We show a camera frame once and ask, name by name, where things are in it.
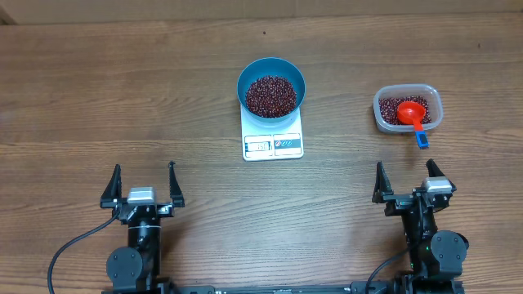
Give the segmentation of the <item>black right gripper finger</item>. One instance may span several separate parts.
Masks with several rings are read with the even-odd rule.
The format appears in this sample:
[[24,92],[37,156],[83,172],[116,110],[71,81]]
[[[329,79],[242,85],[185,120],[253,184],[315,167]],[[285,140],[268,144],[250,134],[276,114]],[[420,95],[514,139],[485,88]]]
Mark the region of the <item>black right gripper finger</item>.
[[386,203],[391,200],[393,189],[381,161],[377,163],[376,181],[373,190],[373,203]]
[[438,168],[437,164],[432,158],[427,160],[426,167],[430,177],[445,177],[445,174],[441,171],[441,169]]

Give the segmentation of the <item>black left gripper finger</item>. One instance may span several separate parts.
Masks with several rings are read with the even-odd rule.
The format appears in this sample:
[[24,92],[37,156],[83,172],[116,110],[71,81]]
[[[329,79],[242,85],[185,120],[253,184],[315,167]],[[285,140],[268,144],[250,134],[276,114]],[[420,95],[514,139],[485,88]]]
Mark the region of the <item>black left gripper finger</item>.
[[169,195],[173,203],[183,203],[185,199],[177,182],[174,166],[175,163],[170,161],[168,164]]
[[116,164],[110,182],[101,195],[101,203],[116,203],[122,197],[121,167]]

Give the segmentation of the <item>red measuring scoop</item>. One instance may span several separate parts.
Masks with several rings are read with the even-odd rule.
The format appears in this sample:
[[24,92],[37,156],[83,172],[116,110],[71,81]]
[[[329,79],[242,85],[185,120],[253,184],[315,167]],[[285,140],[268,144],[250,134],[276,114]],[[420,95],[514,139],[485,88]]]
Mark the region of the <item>red measuring scoop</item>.
[[426,109],[419,103],[405,101],[399,104],[396,111],[397,118],[405,125],[412,125],[416,136],[416,141],[420,149],[428,149],[430,144],[427,134],[422,126]]

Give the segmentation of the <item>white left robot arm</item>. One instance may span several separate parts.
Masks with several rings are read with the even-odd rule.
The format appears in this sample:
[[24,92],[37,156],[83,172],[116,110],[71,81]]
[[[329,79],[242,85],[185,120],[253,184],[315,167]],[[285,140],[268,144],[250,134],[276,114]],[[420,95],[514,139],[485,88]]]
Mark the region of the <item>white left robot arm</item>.
[[168,164],[168,203],[157,201],[153,187],[132,188],[122,195],[121,167],[114,168],[110,182],[101,195],[100,206],[110,209],[112,217],[127,226],[127,246],[115,249],[106,261],[112,283],[109,293],[175,293],[170,278],[160,276],[161,220],[173,217],[174,209],[185,206],[185,199],[174,172]]

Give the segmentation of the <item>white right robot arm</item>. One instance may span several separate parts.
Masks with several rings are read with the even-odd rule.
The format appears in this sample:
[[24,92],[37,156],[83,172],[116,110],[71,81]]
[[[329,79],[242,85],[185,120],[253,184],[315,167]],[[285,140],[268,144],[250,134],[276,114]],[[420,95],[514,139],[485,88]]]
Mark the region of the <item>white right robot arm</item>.
[[[456,186],[433,159],[426,162],[428,177],[408,194],[395,194],[381,162],[377,163],[373,203],[385,205],[386,216],[400,216],[407,248],[384,261],[367,279],[366,293],[463,293],[455,279],[463,273],[469,242],[462,234],[440,230],[435,214],[449,206]],[[383,285],[374,280],[389,264],[409,256],[410,270]]]

